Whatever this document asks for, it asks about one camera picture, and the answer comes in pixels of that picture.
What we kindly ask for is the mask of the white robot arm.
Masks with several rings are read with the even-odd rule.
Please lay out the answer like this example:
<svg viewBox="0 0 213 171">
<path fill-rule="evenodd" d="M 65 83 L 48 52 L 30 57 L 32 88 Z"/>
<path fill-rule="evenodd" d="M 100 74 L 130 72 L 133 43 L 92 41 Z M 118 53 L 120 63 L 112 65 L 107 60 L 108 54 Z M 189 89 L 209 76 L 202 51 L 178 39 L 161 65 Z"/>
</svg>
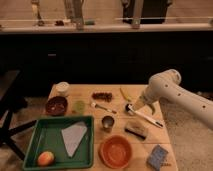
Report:
<svg viewBox="0 0 213 171">
<path fill-rule="evenodd" d="M 182 88 L 180 82 L 181 75 L 175 69 L 151 76 L 148 86 L 142 91 L 132 108 L 139 110 L 145 105 L 153 104 L 160 98 L 165 98 L 178 104 L 213 130 L 213 101 Z"/>
</svg>

